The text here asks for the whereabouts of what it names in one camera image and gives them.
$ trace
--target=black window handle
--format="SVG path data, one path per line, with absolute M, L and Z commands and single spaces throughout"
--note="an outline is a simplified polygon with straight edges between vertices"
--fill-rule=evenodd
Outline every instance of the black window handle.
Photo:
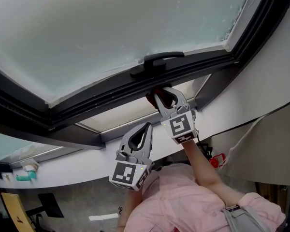
M 155 67 L 165 67 L 166 62 L 164 58 L 183 58 L 183 52 L 163 52 L 148 55 L 144 57 L 144 69 L 150 70 Z

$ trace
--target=green object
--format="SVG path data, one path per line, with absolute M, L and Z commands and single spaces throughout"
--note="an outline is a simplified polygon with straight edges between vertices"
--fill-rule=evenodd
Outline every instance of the green object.
M 30 181 L 31 177 L 30 176 L 16 176 L 17 181 Z
M 29 171 L 28 172 L 28 176 L 30 176 L 32 179 L 36 179 L 37 178 L 37 175 L 34 171 Z

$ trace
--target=white wall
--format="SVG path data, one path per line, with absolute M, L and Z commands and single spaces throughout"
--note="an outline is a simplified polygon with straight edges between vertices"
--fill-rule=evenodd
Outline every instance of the white wall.
M 263 49 L 251 63 L 210 103 L 198 113 L 196 128 L 200 139 L 241 125 L 290 102 L 290 9 Z M 101 151 L 84 150 L 43 162 L 38 179 L 32 182 L 0 180 L 2 188 L 45 188 L 89 181 L 107 176 L 120 139 L 106 144 Z M 162 126 L 154 127 L 151 159 L 157 160 L 179 151 Z

